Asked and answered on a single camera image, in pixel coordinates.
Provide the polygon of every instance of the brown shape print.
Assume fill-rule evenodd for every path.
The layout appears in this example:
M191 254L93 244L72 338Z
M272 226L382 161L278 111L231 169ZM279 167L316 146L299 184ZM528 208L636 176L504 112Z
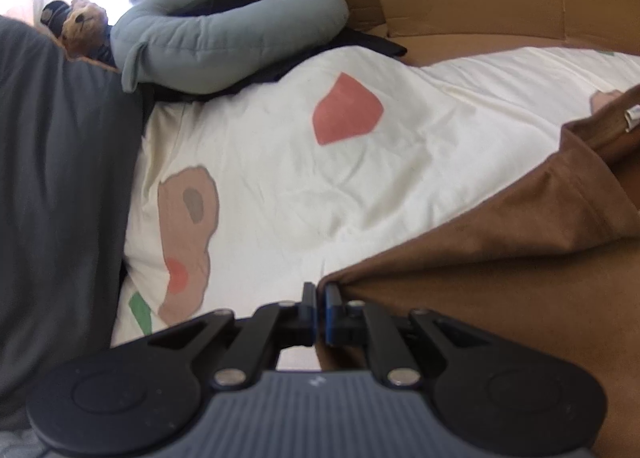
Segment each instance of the brown shape print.
M218 227L216 183L204 167L189 167L158 186L160 239L169 284L158 315L169 326L202 305L209 284L209 240Z

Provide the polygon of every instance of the white blanket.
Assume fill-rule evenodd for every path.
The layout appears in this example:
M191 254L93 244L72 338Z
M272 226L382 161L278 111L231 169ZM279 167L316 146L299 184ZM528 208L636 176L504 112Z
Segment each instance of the white blanket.
M159 104L136 167L114 343L304 281L478 205L640 60L526 48L410 68L361 48L205 105Z

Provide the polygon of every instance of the neck pillow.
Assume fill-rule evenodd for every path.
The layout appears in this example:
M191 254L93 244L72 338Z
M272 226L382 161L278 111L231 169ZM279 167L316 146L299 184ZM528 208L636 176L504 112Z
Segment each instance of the neck pillow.
M328 43L344 0L260 0L207 16L175 16L203 0L144 0L111 30L122 87L152 82L189 94L222 91L258 70Z

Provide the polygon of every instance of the clothing tag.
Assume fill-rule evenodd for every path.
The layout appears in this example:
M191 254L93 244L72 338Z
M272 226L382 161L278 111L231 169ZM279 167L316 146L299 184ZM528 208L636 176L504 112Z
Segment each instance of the clothing tag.
M640 105L635 105L631 109L625 111L626 118L626 132L628 133L632 129L635 129L636 125L640 123Z

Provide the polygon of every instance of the gray oval spot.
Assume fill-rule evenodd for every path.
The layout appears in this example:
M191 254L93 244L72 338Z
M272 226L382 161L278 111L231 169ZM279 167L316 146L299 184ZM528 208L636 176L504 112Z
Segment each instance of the gray oval spot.
M187 206L191 221L198 224L204 217L204 201L200 192L193 187L187 187L182 193L182 201Z

